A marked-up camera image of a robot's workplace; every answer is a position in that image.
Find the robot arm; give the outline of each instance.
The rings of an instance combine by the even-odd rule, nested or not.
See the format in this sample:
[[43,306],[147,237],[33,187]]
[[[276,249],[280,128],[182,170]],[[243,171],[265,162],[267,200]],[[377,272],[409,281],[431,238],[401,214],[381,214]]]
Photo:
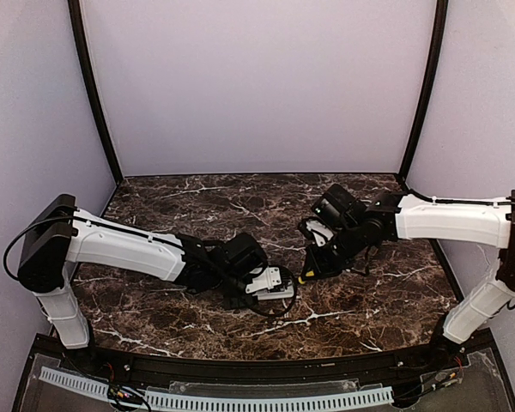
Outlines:
[[69,195],[59,196],[30,227],[17,276],[39,299],[66,348],[85,348],[90,339],[66,262],[134,270],[186,286],[194,294],[227,284],[230,308],[295,296],[291,275],[269,266],[264,250],[248,233],[212,243],[151,233],[78,209]]
[[312,206],[319,219],[300,231],[312,243],[300,282],[339,275],[354,257],[384,240],[454,239],[493,245],[500,259],[488,276],[442,318],[432,345],[454,352],[484,322],[515,298],[515,191],[510,198],[437,199],[385,193],[370,205],[333,185]]

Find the black metal frame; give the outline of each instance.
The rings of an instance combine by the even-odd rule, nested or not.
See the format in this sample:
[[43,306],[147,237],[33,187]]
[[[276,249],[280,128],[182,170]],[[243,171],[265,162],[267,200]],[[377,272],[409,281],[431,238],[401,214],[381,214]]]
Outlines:
[[105,151],[106,160],[109,163],[114,181],[119,185],[124,176],[120,170],[118,157],[112,145],[111,135],[106,125],[105,114],[101,106],[100,96],[95,83],[94,70],[89,57],[88,42],[84,33],[84,22],[82,20],[82,10],[80,8],[80,0],[69,0],[70,23],[72,25],[72,33],[75,37],[76,52],[78,53],[78,61],[82,70],[82,77],[86,85],[86,93],[88,94],[89,105],[94,115],[95,127],[100,135],[101,145]]
[[[123,181],[124,176],[118,163],[118,157],[114,151],[111,135],[106,125],[105,114],[101,105],[99,92],[95,83],[94,71],[92,69],[92,64],[89,57],[88,42],[84,32],[80,0],[68,0],[68,3],[70,21],[72,24],[72,31],[76,43],[76,51],[78,53],[78,60],[82,70],[84,83],[86,85],[89,104],[92,108],[92,114],[94,115],[95,126],[99,132],[101,145],[105,151],[112,176],[114,177],[117,185],[119,185]],[[435,73],[439,64],[440,47],[442,45],[443,34],[445,31],[447,9],[448,0],[437,0],[433,33],[431,36],[431,44],[429,46],[426,71],[421,86],[420,99],[418,99],[414,123],[412,124],[409,141],[404,152],[403,162],[398,172],[398,176],[400,176],[403,180],[408,177],[409,170],[412,165],[412,160],[414,159],[415,151],[420,139],[421,129],[425,121],[429,99],[431,98]]]
[[[515,411],[515,396],[509,383],[506,369],[500,357],[490,329],[477,331],[473,338],[464,345],[466,353],[491,348],[500,369],[506,393],[512,410]],[[332,380],[358,379],[360,385],[381,383],[397,389],[408,385],[417,385],[420,375],[435,372],[435,369],[409,371],[397,367],[402,359],[419,356],[427,345],[402,348],[388,352],[360,354],[330,359],[317,360],[189,360],[132,354],[112,349],[97,348],[99,357],[106,359],[113,366],[115,380],[133,387],[159,386],[167,388],[172,382],[196,382],[238,385],[285,385]],[[33,366],[34,356],[44,354],[62,361],[62,367],[72,369],[72,365],[63,359],[64,347],[58,339],[37,335],[23,369],[13,411],[21,407],[21,400]],[[97,376],[108,378],[108,369],[98,371]]]
[[443,34],[445,32],[446,14],[448,11],[448,0],[437,0],[437,9],[435,11],[435,20],[433,24],[433,34],[431,35],[431,44],[429,46],[429,55],[427,57],[426,72],[423,76],[421,85],[420,99],[418,99],[418,107],[415,110],[414,123],[410,131],[409,142],[404,152],[403,163],[399,169],[398,175],[403,180],[409,175],[412,160],[420,140],[421,129],[426,118],[429,99],[433,91],[435,74],[439,65],[440,47],[443,43]]

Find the curved black frame bar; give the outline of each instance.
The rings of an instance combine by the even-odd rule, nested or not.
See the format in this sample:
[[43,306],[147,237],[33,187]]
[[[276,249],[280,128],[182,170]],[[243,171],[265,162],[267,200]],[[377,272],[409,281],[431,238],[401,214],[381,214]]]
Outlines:
[[82,10],[80,8],[80,0],[69,0],[70,23],[72,25],[72,33],[75,37],[76,52],[78,53],[78,61],[86,85],[86,93],[88,95],[89,105],[94,115],[95,126],[100,135],[101,145],[105,151],[106,160],[111,169],[112,176],[117,185],[123,180],[122,170],[118,163],[118,157],[112,145],[111,135],[105,121],[105,113],[101,106],[97,84],[95,83],[94,70],[89,58],[88,42],[84,32],[84,22],[82,20]]

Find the marble tabletop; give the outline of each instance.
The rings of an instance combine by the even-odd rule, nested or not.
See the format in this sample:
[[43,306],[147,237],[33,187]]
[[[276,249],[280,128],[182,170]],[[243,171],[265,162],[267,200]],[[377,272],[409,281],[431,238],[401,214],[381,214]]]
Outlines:
[[[248,232],[271,264],[299,274],[306,240],[297,224],[333,183],[362,199],[398,190],[390,174],[128,178],[105,218],[201,239]],[[226,311],[217,290],[190,295],[152,276],[94,264],[81,265],[73,286],[101,347],[212,360],[314,359],[421,344],[456,305],[426,240],[385,242],[369,277],[308,282],[293,310],[277,320]]]

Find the white bracket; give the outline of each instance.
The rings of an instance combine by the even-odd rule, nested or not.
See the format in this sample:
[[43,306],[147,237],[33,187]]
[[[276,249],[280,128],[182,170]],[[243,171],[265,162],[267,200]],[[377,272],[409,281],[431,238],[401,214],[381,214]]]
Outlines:
[[251,283],[246,285],[246,293],[253,294],[258,290],[272,289],[279,285],[282,285],[281,270],[276,267],[269,267],[265,268],[261,275],[254,277]]

